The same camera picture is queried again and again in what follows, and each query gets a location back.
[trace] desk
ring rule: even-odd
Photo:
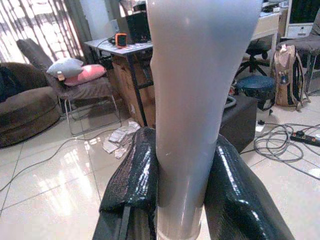
[[[143,106],[141,95],[140,95],[140,89],[144,89],[149,86],[152,86],[154,83],[152,80],[150,80],[147,83],[138,85],[136,71],[135,71],[135,67],[134,67],[133,55],[136,53],[139,53],[139,52],[143,52],[143,51],[152,49],[153,44],[152,44],[152,42],[136,43],[133,45],[129,45],[126,48],[119,49],[106,40],[107,39],[104,38],[104,39],[99,39],[99,40],[87,41],[87,42],[85,42],[85,44],[88,45],[91,49],[96,49],[98,47],[97,49],[99,51],[107,52],[107,53],[110,53],[111,55],[117,55],[117,56],[126,58],[128,64],[129,64],[130,73],[131,73],[131,77],[132,77],[132,83],[133,83],[133,87],[134,87],[134,91],[135,91],[135,96],[137,99],[137,103],[139,106],[139,110],[141,113],[143,124],[145,127],[147,127],[148,123],[147,123],[147,119],[146,119],[146,115],[145,115],[145,111],[144,111],[144,106]]]
[[[272,56],[276,50],[276,45],[277,45],[279,17],[280,17],[279,13],[269,13],[266,16],[261,16],[258,20],[257,26],[252,36],[252,40],[256,40],[262,37],[273,35],[272,48],[271,48]],[[133,45],[129,45],[127,48],[121,48],[121,49],[109,43],[106,38],[87,41],[85,42],[85,44],[88,45],[93,50],[98,49],[99,51],[107,52],[111,55],[117,55],[117,56],[126,58],[127,62],[129,63],[134,91],[137,98],[139,110],[141,112],[141,116],[143,119],[143,123],[144,123],[144,126],[148,126],[143,103],[141,100],[140,89],[152,86],[154,83],[150,81],[142,85],[138,85],[136,71],[134,68],[133,55],[139,52],[152,49],[153,48],[152,42],[136,43]]]

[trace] blue stool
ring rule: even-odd
[[[262,111],[269,110],[276,99],[276,81],[268,76],[248,76],[239,80],[235,85],[239,94],[258,100],[258,108]]]

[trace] orange device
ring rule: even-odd
[[[115,45],[118,49],[123,49],[127,46],[126,33],[117,33],[114,38],[115,38]]]

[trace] brown sofa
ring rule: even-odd
[[[0,148],[26,140],[47,129],[61,116],[58,98],[42,72],[30,64],[6,62],[23,92],[0,103]]]

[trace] pink pillow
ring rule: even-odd
[[[69,77],[64,81],[67,86],[76,86],[102,77],[107,70],[100,64],[85,65],[83,71],[74,77]]]

